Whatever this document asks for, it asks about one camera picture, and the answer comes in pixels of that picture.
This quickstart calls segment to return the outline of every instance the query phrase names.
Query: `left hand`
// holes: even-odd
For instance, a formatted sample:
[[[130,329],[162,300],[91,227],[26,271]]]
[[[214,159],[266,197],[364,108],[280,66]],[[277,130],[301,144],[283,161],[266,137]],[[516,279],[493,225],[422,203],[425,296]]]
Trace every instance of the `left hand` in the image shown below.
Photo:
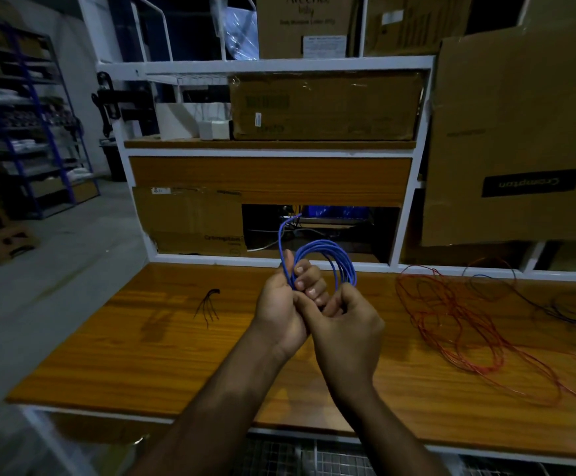
[[[297,280],[295,287],[304,292],[317,306],[324,307],[330,299],[327,285],[321,276],[321,270],[308,260],[300,260],[294,265],[294,255],[289,250],[284,252],[288,273],[294,269]],[[285,278],[280,266],[270,277],[257,299],[255,317],[251,324],[263,338],[273,344],[281,357],[287,361],[303,345],[308,337],[308,329],[293,303],[292,288]]]

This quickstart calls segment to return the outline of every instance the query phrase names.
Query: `blue metal shelving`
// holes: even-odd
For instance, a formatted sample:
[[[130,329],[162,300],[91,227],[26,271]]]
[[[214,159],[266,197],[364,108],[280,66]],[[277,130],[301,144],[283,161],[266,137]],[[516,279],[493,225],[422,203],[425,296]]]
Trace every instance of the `blue metal shelving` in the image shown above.
[[[22,75],[22,76],[0,75],[0,88],[11,88],[11,89],[24,88],[27,89],[28,94],[30,96],[29,99],[21,99],[16,101],[0,101],[0,137],[6,144],[6,150],[0,150],[0,160],[8,160],[14,163],[18,177],[15,176],[13,178],[13,181],[23,186],[24,191],[29,201],[31,202],[31,206],[33,207],[31,215],[34,218],[43,219],[48,215],[53,215],[54,213],[60,212],[70,207],[74,207],[75,205],[77,205],[78,202],[75,198],[74,191],[72,190],[73,185],[68,180],[67,175],[67,170],[69,170],[72,167],[66,166],[64,160],[61,158],[61,153],[59,151],[60,145],[57,143],[57,140],[55,139],[54,133],[52,131],[52,127],[55,127],[55,125],[52,125],[48,121],[46,111],[44,110],[45,106],[48,106],[49,104],[42,103],[41,99],[39,98],[39,95],[37,94],[36,89],[37,85],[52,84],[63,87],[63,90],[65,92],[65,98],[67,99],[67,103],[70,107],[71,114],[73,116],[73,119],[76,121],[74,125],[70,124],[73,130],[72,131],[73,138],[76,138],[75,142],[70,145],[76,147],[77,153],[79,155],[79,158],[74,163],[76,163],[77,166],[85,166],[91,173],[93,173],[93,168],[89,156],[87,154],[87,149],[83,142],[82,128],[80,127],[80,124],[78,123],[76,117],[74,117],[74,107],[72,106],[68,89],[65,86],[65,81],[63,79],[61,68],[59,67],[58,60],[54,52],[54,47],[52,45],[51,40],[45,35],[42,35],[40,33],[15,28],[7,23],[0,22],[0,30],[6,34],[8,43],[12,48],[11,50],[9,50],[0,47],[0,61],[4,63],[18,65]],[[43,42],[48,47],[50,57],[44,58],[25,54],[21,49],[18,39],[19,36],[34,37],[36,39],[43,40]],[[33,77],[32,74],[30,73],[31,68],[30,63],[44,63],[53,65],[56,68],[54,78],[41,79],[38,77]],[[7,110],[13,110],[15,107],[24,105],[32,107],[32,109],[36,114],[37,121],[30,126],[23,126],[23,127],[6,126],[6,124],[4,123],[5,112]],[[29,130],[43,131],[46,137],[45,142],[38,143],[27,150],[17,151],[11,139],[12,134],[16,132],[29,131]],[[24,164],[22,163],[24,159],[47,156],[48,152],[51,153],[52,161],[54,162],[54,167],[52,169],[42,171],[40,173],[31,173],[30,171],[26,171]],[[44,207],[41,201],[42,198],[45,197],[45,195],[41,195],[40,197],[36,196],[31,186],[32,180],[38,179],[39,176],[44,175],[58,175],[60,177],[64,189],[67,192],[69,203],[60,204],[59,206],[53,206],[53,207]],[[96,180],[95,179],[91,180],[96,186],[97,194],[100,195],[100,191]]]

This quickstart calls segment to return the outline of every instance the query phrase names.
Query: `coiled blue wire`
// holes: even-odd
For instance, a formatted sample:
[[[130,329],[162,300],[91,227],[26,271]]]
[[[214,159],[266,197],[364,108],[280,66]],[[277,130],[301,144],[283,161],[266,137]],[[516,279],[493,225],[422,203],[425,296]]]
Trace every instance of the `coiled blue wire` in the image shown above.
[[[283,224],[279,227],[278,237],[279,237],[279,256],[282,259],[282,267],[284,268],[284,274],[286,276],[286,280],[290,284],[290,286],[294,289],[294,283],[297,278],[294,276],[294,273],[289,274],[288,270],[286,269],[286,261],[284,259],[284,249],[282,248],[282,235],[284,234],[284,227],[286,224],[292,222],[294,219],[298,219],[301,214],[295,215],[284,221]],[[332,242],[331,240],[319,239],[313,240],[312,242],[308,242],[305,246],[298,248],[297,252],[294,254],[294,263],[296,264],[302,258],[307,256],[308,254],[318,252],[322,256],[324,256],[331,265],[331,270],[334,273],[334,284],[336,287],[336,291],[339,290],[339,278],[340,283],[343,284],[344,282],[349,282],[353,286],[356,285],[356,271],[354,270],[354,264],[349,259],[347,252],[341,249],[340,245],[336,242]],[[339,274],[336,272],[336,268],[332,263],[332,260],[336,261],[336,264],[339,267]]]

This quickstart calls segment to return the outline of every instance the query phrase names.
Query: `forearm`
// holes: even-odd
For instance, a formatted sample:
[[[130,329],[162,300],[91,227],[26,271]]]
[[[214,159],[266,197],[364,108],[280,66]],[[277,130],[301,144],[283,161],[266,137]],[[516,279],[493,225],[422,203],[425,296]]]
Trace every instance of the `forearm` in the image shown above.
[[[284,362],[251,325],[171,430],[129,474],[226,473]]]
[[[448,476],[440,459],[369,388],[355,400],[337,401],[378,475]]]

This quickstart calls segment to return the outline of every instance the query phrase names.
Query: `hand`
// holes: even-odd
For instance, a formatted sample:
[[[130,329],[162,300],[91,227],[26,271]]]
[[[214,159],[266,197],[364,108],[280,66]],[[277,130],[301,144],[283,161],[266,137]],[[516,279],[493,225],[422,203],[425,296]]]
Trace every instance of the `hand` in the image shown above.
[[[324,306],[330,299],[321,270],[305,259],[294,266],[294,255],[288,250],[284,252],[284,259],[288,273],[291,274],[294,267],[294,273],[299,276],[295,287],[304,291],[300,294],[318,312],[317,305]],[[285,361],[299,350],[308,337],[306,325],[294,307],[292,292],[283,268],[279,267],[261,290],[255,317],[250,324],[252,329],[261,332],[266,341],[276,346]]]
[[[330,394],[342,404],[360,404],[373,394],[385,322],[357,288],[343,284],[322,312],[302,293],[293,293],[315,342],[316,361]]]

